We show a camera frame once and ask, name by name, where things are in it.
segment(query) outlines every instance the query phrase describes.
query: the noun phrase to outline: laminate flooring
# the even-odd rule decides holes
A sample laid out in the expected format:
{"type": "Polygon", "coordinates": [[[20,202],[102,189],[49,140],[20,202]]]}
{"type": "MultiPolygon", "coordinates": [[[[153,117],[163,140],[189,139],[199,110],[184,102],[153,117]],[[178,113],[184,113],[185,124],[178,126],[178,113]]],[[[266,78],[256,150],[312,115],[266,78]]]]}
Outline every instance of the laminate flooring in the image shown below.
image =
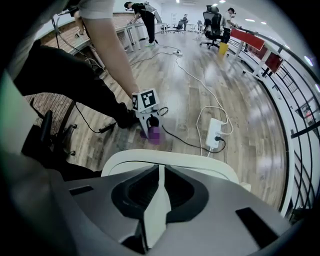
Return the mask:
{"type": "MultiPolygon", "coordinates": [[[[179,64],[206,84],[229,115],[234,131],[231,135],[223,136],[225,149],[210,154],[210,157],[230,165],[240,182],[251,184],[254,195],[278,209],[286,180],[286,149],[276,110],[263,86],[249,74],[242,74],[244,66],[241,62],[232,57],[220,56],[215,47],[208,50],[205,45],[199,46],[199,41],[194,40],[197,36],[194,32],[155,35],[159,44],[177,47],[182,51],[183,57],[178,59],[179,64]]],[[[164,127],[188,143],[199,146],[197,118],[204,106],[217,106],[216,100],[200,82],[177,66],[177,56],[169,55],[175,49],[160,45],[146,48],[145,42],[141,42],[140,51],[128,53],[130,63],[157,54],[152,59],[132,66],[139,88],[155,88],[160,107],[169,108],[162,120],[164,127]]],[[[104,81],[119,102],[132,107],[129,97],[110,76],[104,81]]],[[[112,118],[89,107],[80,103],[77,105],[96,131],[114,122],[112,118]]],[[[199,120],[202,145],[205,145],[211,117],[226,120],[219,109],[207,108],[203,111],[199,120]]],[[[149,149],[200,154],[200,149],[188,146],[168,134],[160,145],[151,144],[141,138],[139,125],[130,129],[116,126],[113,132],[93,133],[76,109],[68,120],[68,124],[73,123],[78,128],[72,132],[69,148],[76,153],[68,161],[93,171],[102,170],[113,154],[123,150],[149,149]]],[[[224,125],[222,130],[229,132],[231,127],[224,125]]]]}

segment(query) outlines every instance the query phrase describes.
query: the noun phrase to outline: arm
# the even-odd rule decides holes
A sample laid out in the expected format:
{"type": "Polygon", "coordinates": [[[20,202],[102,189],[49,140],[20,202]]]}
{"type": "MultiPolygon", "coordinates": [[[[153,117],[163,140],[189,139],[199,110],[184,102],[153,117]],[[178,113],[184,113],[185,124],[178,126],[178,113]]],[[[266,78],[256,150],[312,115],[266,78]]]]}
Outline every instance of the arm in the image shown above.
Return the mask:
{"type": "Polygon", "coordinates": [[[131,98],[139,91],[127,54],[120,43],[111,18],[82,18],[98,55],[114,80],[131,98]]]}
{"type": "Polygon", "coordinates": [[[231,24],[231,26],[233,26],[233,27],[235,27],[235,26],[236,26],[236,24],[234,24],[233,22],[231,22],[231,20],[230,20],[230,19],[227,19],[227,20],[226,20],[226,22],[227,22],[227,23],[229,23],[229,24],[231,24]]]}
{"type": "Polygon", "coordinates": [[[140,19],[141,15],[139,12],[137,12],[134,16],[134,20],[132,21],[133,23],[136,23],[138,19],[140,19]]]}

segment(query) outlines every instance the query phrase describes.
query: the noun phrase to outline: shoe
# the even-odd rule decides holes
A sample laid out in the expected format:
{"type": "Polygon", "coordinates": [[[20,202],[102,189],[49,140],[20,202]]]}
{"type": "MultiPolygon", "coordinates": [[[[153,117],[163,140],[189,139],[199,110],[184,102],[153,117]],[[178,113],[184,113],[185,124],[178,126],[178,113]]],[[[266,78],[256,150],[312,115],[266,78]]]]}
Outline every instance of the shoe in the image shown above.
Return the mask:
{"type": "Polygon", "coordinates": [[[139,122],[139,119],[136,117],[136,112],[134,110],[126,110],[126,115],[121,119],[117,120],[117,124],[120,128],[130,128],[134,124],[139,122]]]}
{"type": "Polygon", "coordinates": [[[146,45],[145,45],[145,47],[151,47],[151,46],[154,46],[155,45],[155,42],[152,42],[152,43],[147,43],[146,45]]]}

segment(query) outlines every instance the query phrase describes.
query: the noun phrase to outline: white power strip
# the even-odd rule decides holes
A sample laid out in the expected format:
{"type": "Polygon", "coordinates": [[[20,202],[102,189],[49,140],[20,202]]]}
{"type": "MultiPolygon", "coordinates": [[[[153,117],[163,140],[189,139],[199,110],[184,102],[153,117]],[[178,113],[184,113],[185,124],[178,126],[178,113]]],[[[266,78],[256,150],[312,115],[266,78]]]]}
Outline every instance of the white power strip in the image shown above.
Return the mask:
{"type": "Polygon", "coordinates": [[[219,147],[219,140],[215,138],[221,136],[221,126],[223,124],[220,120],[210,119],[209,130],[205,140],[205,144],[210,147],[210,149],[217,149],[219,147]]]}

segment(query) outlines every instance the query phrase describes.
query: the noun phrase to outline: railing post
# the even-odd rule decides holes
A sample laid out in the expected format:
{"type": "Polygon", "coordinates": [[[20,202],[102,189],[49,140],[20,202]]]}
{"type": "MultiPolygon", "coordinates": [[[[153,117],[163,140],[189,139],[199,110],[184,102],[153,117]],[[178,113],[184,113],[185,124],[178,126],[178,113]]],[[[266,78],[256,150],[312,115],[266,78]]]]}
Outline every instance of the railing post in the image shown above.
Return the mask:
{"type": "Polygon", "coordinates": [[[294,139],[294,138],[299,137],[299,136],[301,136],[303,134],[306,134],[307,132],[310,132],[313,129],[319,127],[319,126],[320,126],[320,121],[315,122],[314,124],[310,125],[309,127],[292,134],[291,135],[291,139],[294,139]]]}

